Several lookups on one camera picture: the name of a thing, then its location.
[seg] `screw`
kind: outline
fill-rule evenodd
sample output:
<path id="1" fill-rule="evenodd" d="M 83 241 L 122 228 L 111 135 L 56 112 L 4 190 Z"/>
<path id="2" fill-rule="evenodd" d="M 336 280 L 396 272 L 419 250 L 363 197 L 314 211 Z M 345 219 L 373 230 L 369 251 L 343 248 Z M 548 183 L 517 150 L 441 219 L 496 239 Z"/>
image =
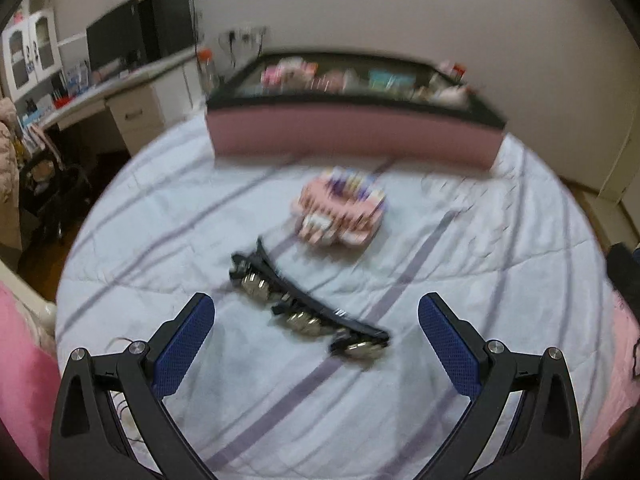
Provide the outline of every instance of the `screw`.
<path id="1" fill-rule="evenodd" d="M 86 352 L 84 348 L 76 348 L 73 352 L 71 352 L 71 358 L 73 361 L 81 361 Z"/>
<path id="2" fill-rule="evenodd" d="M 495 339 L 489 341 L 487 347 L 489 348 L 489 352 L 491 352 L 492 354 L 501 354 L 502 352 L 504 352 L 504 345 L 500 341 Z"/>
<path id="3" fill-rule="evenodd" d="M 559 348 L 556 348 L 555 346 L 552 346 L 551 348 L 548 349 L 549 355 L 551 356 L 552 359 L 562 359 L 562 351 Z"/>
<path id="4" fill-rule="evenodd" d="M 129 352 L 132 354 L 142 354 L 145 351 L 146 343 L 144 341 L 134 341 L 129 345 Z"/>

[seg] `white desk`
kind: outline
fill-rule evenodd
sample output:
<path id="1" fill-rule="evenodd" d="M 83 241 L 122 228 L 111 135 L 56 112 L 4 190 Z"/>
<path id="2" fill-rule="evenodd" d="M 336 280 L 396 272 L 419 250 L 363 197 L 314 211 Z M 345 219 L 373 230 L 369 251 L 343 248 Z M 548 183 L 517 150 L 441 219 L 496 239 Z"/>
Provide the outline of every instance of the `white desk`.
<path id="1" fill-rule="evenodd" d="M 99 84 L 40 122 L 64 130 L 107 108 L 131 155 L 202 102 L 193 47 Z M 135 111 L 125 107 L 133 106 Z"/>

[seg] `white tablecloth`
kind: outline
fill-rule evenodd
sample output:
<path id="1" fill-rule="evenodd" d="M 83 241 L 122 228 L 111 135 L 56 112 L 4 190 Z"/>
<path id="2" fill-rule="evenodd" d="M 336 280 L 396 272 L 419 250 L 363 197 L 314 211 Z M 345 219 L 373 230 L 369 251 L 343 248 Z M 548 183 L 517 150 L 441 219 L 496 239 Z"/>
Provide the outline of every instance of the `white tablecloth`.
<path id="1" fill-rule="evenodd" d="M 389 208 L 364 252 L 292 235 L 290 202 L 327 166 L 382 172 Z M 285 275 L 388 329 L 386 356 L 368 368 L 329 357 L 329 337 L 302 339 L 232 290 L 230 255 L 258 235 Z M 215 325 L 164 402 L 221 480 L 410 479 L 467 404 L 417 323 L 432 291 L 512 351 L 560 347 L 586 441 L 614 355 L 610 285 L 581 210 L 535 154 L 507 136 L 491 175 L 466 177 L 424 162 L 231 160 L 214 158 L 199 116 L 139 153 L 92 209 L 58 291 L 60 369 L 76 347 L 97 355 L 149 338 L 206 292 Z M 126 410 L 123 422 L 135 436 Z"/>

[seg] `beige jacket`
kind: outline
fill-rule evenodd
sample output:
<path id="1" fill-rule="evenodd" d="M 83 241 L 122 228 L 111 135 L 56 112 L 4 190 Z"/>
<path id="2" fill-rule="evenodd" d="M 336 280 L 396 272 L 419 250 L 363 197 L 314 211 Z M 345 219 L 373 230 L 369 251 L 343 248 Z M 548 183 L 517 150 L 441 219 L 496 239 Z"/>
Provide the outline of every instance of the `beige jacket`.
<path id="1" fill-rule="evenodd" d="M 0 99 L 0 258 L 15 267 L 22 252 L 18 193 L 18 163 L 12 144 L 17 124 L 11 99 Z"/>

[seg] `cabinet handle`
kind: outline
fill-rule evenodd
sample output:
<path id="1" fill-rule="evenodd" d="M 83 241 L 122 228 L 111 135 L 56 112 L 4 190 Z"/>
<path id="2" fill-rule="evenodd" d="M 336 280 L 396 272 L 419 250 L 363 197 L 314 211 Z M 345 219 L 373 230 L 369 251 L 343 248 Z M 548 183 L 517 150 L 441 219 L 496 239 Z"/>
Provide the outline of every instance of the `cabinet handle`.
<path id="1" fill-rule="evenodd" d="M 125 114 L 124 120 L 130 121 L 132 119 L 135 119 L 136 117 L 140 117 L 140 115 L 142 115 L 142 108 L 140 108 L 140 110 L 136 110 L 135 112 L 131 112 L 130 114 Z"/>

